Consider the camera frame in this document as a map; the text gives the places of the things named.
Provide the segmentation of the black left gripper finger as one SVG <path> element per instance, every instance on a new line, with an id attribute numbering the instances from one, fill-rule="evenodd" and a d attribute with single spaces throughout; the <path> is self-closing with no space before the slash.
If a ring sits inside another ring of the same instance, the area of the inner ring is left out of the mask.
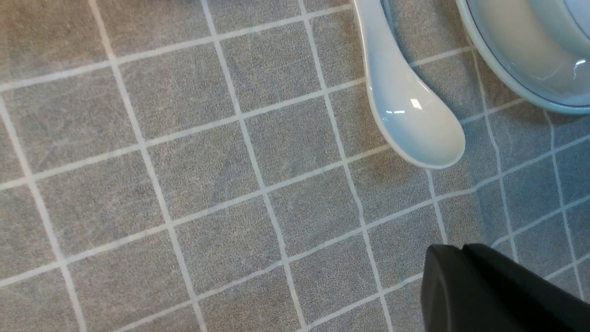
<path id="1" fill-rule="evenodd" d="M 432 244 L 420 292 L 427 332 L 587 332 L 590 307 L 481 243 Z"/>

